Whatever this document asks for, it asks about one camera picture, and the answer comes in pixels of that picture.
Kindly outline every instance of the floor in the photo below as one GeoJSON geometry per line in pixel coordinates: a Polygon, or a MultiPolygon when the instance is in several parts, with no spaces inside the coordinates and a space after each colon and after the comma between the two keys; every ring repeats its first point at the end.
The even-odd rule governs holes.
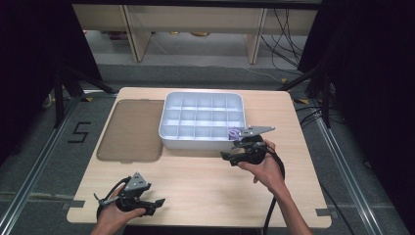
{"type": "MultiPolygon", "coordinates": [[[[243,35],[213,33],[200,37],[187,32],[178,34],[156,32],[152,35],[144,60],[138,64],[133,61],[127,41],[110,40],[106,33],[100,31],[87,31],[85,36],[100,70],[107,76],[116,76],[107,72],[107,70],[112,70],[116,66],[131,66],[134,68],[232,68],[232,72],[235,74],[238,72],[255,73],[273,79],[276,84],[281,84],[281,74],[286,74],[289,77],[290,75],[296,76],[291,72],[297,73],[292,63],[274,58],[263,41],[260,45],[256,64],[250,65],[243,35]]],[[[275,44],[273,38],[269,35],[264,36],[264,40],[272,47],[275,44]]],[[[299,48],[302,48],[306,37],[293,37],[293,41],[299,48]]],[[[290,44],[285,40],[281,44],[285,48],[290,48],[290,44]]],[[[292,52],[281,48],[278,51],[292,61],[296,61],[292,52]]],[[[383,191],[376,175],[368,165],[364,164],[364,156],[362,156],[352,134],[347,129],[341,113],[337,110],[330,112],[332,128],[327,130],[321,118],[314,118],[311,114],[314,110],[307,108],[313,106],[313,103],[304,104],[300,101],[302,98],[305,99],[303,88],[306,84],[305,82],[299,88],[293,89],[292,96],[299,101],[295,103],[295,107],[298,109],[299,121],[301,121],[302,131],[333,219],[331,227],[314,229],[314,233],[409,234],[388,196],[383,191]],[[339,148],[330,148],[328,143],[333,142],[338,143],[339,148]],[[347,176],[352,178],[357,188],[353,188],[353,186],[350,188],[345,180],[347,176]],[[353,193],[353,190],[356,189],[359,191],[357,196],[353,193]],[[370,210],[360,210],[360,205],[357,205],[356,202],[367,204],[370,210]],[[365,218],[364,214],[366,212],[372,213],[368,216],[374,220],[365,218]]],[[[95,148],[95,143],[100,134],[98,130],[106,120],[105,115],[93,115],[91,117],[88,114],[91,114],[91,109],[96,113],[104,114],[108,112],[113,101],[112,98],[95,99],[93,108],[90,107],[91,105],[88,102],[79,102],[74,108],[74,112],[77,113],[76,119],[69,120],[69,127],[63,130],[64,133],[59,141],[68,142],[68,140],[74,138],[72,131],[76,124],[83,119],[93,118],[91,125],[94,126],[86,128],[97,129],[97,131],[91,131],[86,142],[77,145],[77,148],[65,147],[63,151],[60,148],[64,147],[61,147],[59,143],[54,146],[54,156],[42,169],[38,181],[33,188],[24,189],[32,191],[32,193],[26,205],[19,211],[19,218],[13,222],[12,234],[89,233],[93,225],[68,224],[65,220],[66,212],[70,199],[73,197],[73,192],[76,191],[76,183],[82,177],[90,153],[95,148]],[[63,159],[57,158],[57,155],[61,155],[66,161],[71,156],[81,156],[76,161],[68,161],[67,164],[62,164],[63,159]]],[[[21,185],[28,181],[27,172],[36,164],[37,157],[43,154],[44,146],[49,143],[49,136],[54,134],[53,125],[51,125],[53,121],[53,107],[45,109],[44,113],[38,117],[38,124],[27,134],[20,151],[11,156],[1,166],[0,212],[6,211],[16,193],[22,190],[21,185]]],[[[287,234],[287,231],[283,228],[271,228],[270,234],[287,234]]]]}

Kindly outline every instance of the white plastic tray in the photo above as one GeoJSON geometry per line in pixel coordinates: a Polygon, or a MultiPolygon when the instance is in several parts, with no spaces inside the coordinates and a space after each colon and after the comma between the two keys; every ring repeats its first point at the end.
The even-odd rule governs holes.
{"type": "Polygon", "coordinates": [[[159,135],[168,149],[230,150],[229,129],[245,126],[238,94],[171,92],[165,98],[159,135]]]}

